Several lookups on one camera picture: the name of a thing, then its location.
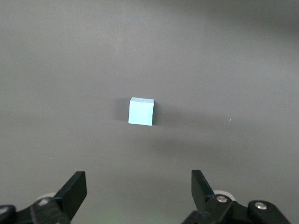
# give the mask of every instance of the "gray surface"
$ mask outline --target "gray surface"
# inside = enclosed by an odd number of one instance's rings
[[[73,223],[180,223],[191,170],[299,210],[297,1],[1,1],[0,201],[76,171]],[[129,125],[130,97],[155,125]]]

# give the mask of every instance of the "cube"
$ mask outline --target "cube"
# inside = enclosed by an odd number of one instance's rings
[[[132,97],[130,100],[129,124],[152,126],[153,110],[153,99]]]

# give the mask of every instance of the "silver bolt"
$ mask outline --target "silver bolt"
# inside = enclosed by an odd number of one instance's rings
[[[39,206],[43,206],[43,205],[45,205],[45,204],[47,204],[49,201],[47,200],[47,199],[43,199],[43,200],[41,200],[39,203],[38,203],[38,205]]]
[[[7,211],[8,211],[8,207],[4,207],[4,208],[0,209],[0,215],[4,214]]]
[[[219,195],[217,196],[217,200],[221,203],[225,203],[228,201],[228,199],[225,196]]]
[[[266,210],[266,209],[267,209],[267,205],[265,205],[265,204],[262,203],[262,202],[257,202],[257,203],[255,203],[255,206],[256,206],[258,209],[261,209],[261,210]]]

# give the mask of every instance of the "black mechanical part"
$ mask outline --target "black mechanical part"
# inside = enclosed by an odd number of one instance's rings
[[[246,208],[226,196],[215,195],[200,170],[192,171],[192,196],[197,211],[183,224],[290,224],[269,202],[252,201]]]
[[[12,205],[0,206],[0,224],[69,224],[86,194],[85,172],[78,171],[53,198],[37,200],[19,212]]]

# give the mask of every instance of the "small box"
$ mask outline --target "small box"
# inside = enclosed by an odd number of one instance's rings
[[[153,99],[132,97],[130,100],[129,123],[152,126],[153,110]]]

